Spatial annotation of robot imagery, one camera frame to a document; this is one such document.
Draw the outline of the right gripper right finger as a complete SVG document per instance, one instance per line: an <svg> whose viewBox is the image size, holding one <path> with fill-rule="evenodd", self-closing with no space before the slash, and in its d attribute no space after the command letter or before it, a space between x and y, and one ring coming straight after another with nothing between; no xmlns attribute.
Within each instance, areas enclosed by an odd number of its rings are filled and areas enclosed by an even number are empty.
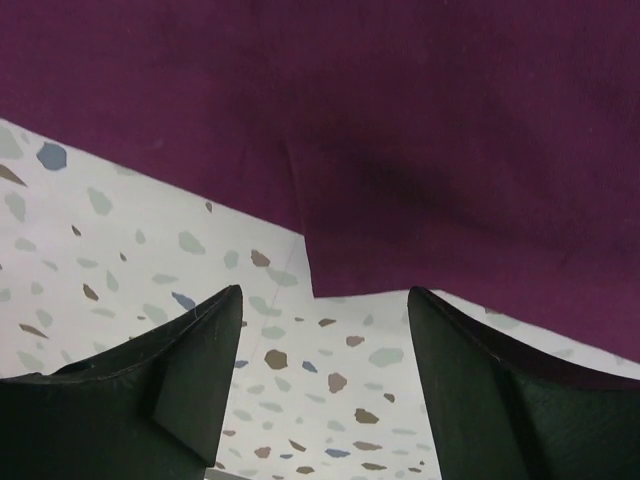
<svg viewBox="0 0 640 480"><path fill-rule="evenodd" d="M544 353L421 287L408 316L442 478L638 479L638 380Z"/></svg>

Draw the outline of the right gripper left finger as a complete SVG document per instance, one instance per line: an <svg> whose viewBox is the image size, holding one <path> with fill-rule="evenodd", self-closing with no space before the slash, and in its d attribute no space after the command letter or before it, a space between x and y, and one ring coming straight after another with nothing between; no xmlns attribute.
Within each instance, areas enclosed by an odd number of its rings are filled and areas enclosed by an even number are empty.
<svg viewBox="0 0 640 480"><path fill-rule="evenodd" d="M1 382L5 479L201 479L216 463L242 329L232 285L51 374Z"/></svg>

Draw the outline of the purple surgical cloth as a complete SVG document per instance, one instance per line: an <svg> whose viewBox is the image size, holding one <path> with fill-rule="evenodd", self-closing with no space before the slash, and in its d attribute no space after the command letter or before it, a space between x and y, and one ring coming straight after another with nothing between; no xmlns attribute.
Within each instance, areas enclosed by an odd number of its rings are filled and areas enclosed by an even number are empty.
<svg viewBox="0 0 640 480"><path fill-rule="evenodd" d="M635 1L5 1L1 115L301 233L320 297L639 357Z"/></svg>

